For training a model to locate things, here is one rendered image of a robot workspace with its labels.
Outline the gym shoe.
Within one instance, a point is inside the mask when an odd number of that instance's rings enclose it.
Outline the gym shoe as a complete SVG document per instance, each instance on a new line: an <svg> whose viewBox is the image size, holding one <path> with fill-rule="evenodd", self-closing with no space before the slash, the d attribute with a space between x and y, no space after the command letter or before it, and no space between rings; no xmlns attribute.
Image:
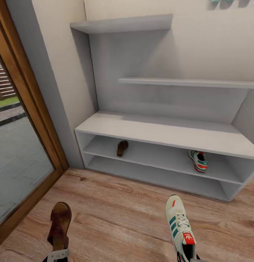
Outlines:
<svg viewBox="0 0 254 262"><path fill-rule="evenodd" d="M170 226L175 252L179 252L182 262L190 262L196 257L196 239L178 195L171 195L166 203L166 215Z"/></svg>
<svg viewBox="0 0 254 262"><path fill-rule="evenodd" d="M205 159L203 152L198 152L197 150L188 150L188 155L194 160L195 169L199 172L206 172L208 162Z"/></svg>

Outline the sandal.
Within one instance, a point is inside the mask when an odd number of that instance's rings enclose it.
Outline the sandal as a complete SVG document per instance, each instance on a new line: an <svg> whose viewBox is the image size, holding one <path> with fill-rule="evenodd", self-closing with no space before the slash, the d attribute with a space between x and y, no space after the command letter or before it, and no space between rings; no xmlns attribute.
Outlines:
<svg viewBox="0 0 254 262"><path fill-rule="evenodd" d="M117 157L122 157L123 151L128 148L128 141L124 140L119 143L117 150Z"/></svg>
<svg viewBox="0 0 254 262"><path fill-rule="evenodd" d="M51 212L52 225L47 241L53 246L52 251L68 248L69 237L67 231L72 219L72 211L68 204L58 202Z"/></svg>

